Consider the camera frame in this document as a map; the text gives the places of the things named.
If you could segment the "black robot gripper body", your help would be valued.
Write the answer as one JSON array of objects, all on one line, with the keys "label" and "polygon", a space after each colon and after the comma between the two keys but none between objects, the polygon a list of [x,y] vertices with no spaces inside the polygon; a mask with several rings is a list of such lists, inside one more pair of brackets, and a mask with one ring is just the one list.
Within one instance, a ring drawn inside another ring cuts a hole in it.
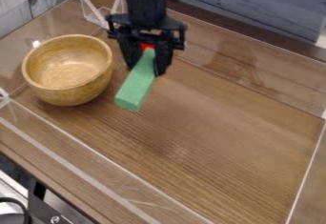
[{"label": "black robot gripper body", "polygon": [[183,50],[185,25],[168,15],[165,0],[125,0],[125,5],[125,12],[111,12],[105,17],[108,36],[124,36],[152,45],[165,41],[173,49]]}]

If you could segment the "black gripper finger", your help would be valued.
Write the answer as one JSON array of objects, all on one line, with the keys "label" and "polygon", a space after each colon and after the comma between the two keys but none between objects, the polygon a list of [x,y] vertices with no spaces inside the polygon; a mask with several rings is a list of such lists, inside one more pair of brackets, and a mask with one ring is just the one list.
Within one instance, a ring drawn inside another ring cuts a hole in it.
[{"label": "black gripper finger", "polygon": [[127,68],[132,70],[143,55],[140,40],[129,34],[119,32],[117,42],[121,49],[124,63]]},{"label": "black gripper finger", "polygon": [[160,40],[155,45],[153,74],[160,76],[172,64],[173,46],[167,40]]}]

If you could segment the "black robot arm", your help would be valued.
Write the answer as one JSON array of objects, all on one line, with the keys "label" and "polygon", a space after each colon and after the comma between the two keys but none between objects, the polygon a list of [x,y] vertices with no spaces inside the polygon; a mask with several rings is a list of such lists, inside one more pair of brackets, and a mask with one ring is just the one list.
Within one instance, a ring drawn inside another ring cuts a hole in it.
[{"label": "black robot arm", "polygon": [[133,69],[141,45],[153,45],[152,71],[160,76],[172,64],[173,50],[184,49],[185,25],[167,13],[165,0],[125,0],[127,13],[109,13],[108,37],[117,40],[124,63]]}]

